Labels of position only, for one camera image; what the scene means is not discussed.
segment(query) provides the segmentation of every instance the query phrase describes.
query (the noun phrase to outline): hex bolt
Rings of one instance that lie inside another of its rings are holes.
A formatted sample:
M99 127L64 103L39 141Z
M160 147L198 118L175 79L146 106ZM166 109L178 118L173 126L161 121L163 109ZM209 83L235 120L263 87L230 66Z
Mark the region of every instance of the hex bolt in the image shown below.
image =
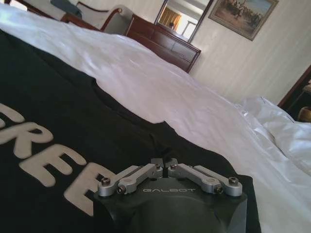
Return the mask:
M236 177L229 177L229 185L237 186L239 184L239 179Z
M121 185L118 189L117 189L117 193L118 194L124 194L126 191L125 186Z
M177 167L177 164L172 164L172 165L171 165L171 169L172 169L172 170L175 170L176 167Z
M102 178L102 186L108 186L108 185L110 185L110 178L108 178L108 177L104 177L104 178Z
M214 193L215 194L222 194L224 189L221 186L217 186L214 188Z

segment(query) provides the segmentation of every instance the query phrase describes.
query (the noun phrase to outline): chair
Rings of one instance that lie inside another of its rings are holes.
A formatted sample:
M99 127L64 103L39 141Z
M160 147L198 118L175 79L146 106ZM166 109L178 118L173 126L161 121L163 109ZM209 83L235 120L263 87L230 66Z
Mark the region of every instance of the chair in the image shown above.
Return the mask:
M78 2L77 7L82 12L82 19L75 17L53 6L50 0L16 0L27 7L27 10L41 16L53 18L79 27L101 31L108 34L124 35L131 23L133 12L124 5L117 5L110 11L97 10Z
M124 5L117 5L110 11L97 10L78 2L83 21L108 34L124 35L131 23L133 12Z

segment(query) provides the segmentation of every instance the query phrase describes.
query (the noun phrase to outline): picture frame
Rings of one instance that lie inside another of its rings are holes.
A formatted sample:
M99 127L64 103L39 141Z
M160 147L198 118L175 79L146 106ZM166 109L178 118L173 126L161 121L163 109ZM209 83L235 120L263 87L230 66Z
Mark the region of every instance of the picture frame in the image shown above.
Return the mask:
M278 0L218 0L209 18L253 41Z

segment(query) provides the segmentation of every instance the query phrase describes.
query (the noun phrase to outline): white duvet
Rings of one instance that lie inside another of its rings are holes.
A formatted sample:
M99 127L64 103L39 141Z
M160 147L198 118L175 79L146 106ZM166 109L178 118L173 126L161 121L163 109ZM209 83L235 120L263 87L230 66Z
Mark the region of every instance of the white duvet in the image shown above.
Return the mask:
M310 232L311 177L284 156L251 114L129 38L2 4L0 29L94 77L133 113L166 121L187 140L223 155L239 174L252 176L262 232Z

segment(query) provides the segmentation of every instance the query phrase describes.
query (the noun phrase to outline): white letter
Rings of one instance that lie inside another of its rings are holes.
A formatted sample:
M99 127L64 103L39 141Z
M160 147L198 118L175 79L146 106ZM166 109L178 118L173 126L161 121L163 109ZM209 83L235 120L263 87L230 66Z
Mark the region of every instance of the white letter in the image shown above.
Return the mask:
M29 132L32 130L40 130L41 133ZM33 122L23 123L0 131L0 145L14 138L16 138L14 154L20 159L25 159L32 154L32 142L50 142L53 139L53 135L46 128Z
M86 164L86 160L77 152L56 144L19 163L19 167L38 179L44 186L51 187L55 184L55 178L44 168L45 165L51 164L64 175L72 173L72 168L60 158L63 154L68 155L79 165Z
M105 177L112 177L115 174L107 168L89 163L71 186L64 192L64 197L80 210L93 216L93 202L85 196L88 190L97 191L98 180L96 177L101 174Z
M16 123L22 123L25 120L25 118L17 111L5 106L2 103L0 103L0 113L5 114L8 118L10 118L11 121L14 121ZM4 126L5 126L4 121L0 119L0 128Z

